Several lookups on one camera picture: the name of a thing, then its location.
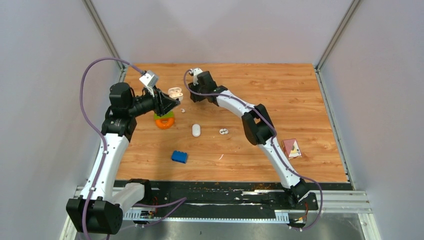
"orange ring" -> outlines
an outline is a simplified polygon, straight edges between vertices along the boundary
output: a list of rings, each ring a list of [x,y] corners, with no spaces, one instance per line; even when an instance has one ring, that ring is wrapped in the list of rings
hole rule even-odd
[[[174,124],[175,119],[173,117],[160,118],[156,119],[154,122],[156,123],[156,126],[160,129],[169,129]]]

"wooden tabletop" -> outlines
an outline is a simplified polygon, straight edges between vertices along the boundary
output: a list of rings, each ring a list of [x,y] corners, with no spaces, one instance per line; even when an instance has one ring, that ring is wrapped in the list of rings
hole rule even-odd
[[[245,137],[241,120],[207,100],[193,103],[184,87],[189,68],[210,71],[217,85],[251,104],[263,104],[281,143],[297,139],[302,157],[290,160],[301,175],[320,182],[346,182],[346,175],[311,64],[137,64],[159,76],[163,92],[180,87],[184,99],[176,107],[174,125],[155,125],[153,112],[137,118],[137,127],[117,173],[117,179],[168,181],[279,182],[264,153]],[[125,81],[141,95],[139,73],[129,69]],[[192,125],[201,135],[192,136]],[[221,135],[226,128],[229,134]],[[174,162],[174,150],[188,153],[186,164]]]

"blue toy brick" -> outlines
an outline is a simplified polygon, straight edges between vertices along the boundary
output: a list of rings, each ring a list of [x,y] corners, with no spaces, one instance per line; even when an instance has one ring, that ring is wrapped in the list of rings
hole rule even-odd
[[[182,151],[173,151],[171,159],[174,162],[179,162],[182,164],[187,163],[187,157],[189,155],[186,152],[182,152]]]

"gray floor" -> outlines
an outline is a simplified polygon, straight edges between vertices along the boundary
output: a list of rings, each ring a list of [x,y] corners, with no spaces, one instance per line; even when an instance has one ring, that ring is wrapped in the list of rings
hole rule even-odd
[[[312,221],[316,214],[309,213]],[[134,225],[126,221],[122,228]],[[93,240],[104,235],[93,234]],[[131,227],[111,236],[110,240],[364,240],[357,214],[325,213],[310,230],[297,232],[275,223],[162,222],[142,229]]]

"white backdrop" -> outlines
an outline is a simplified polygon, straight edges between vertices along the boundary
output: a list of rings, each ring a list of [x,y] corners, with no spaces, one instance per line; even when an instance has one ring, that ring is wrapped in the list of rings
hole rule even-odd
[[[364,0],[322,70],[383,240],[422,239],[424,1]]]
[[[318,63],[352,0],[93,0],[134,63]]]
[[[57,240],[100,142],[80,112],[81,76],[110,54],[80,0],[2,1],[0,29],[0,239]],[[117,75],[113,62],[89,73],[99,127]]]

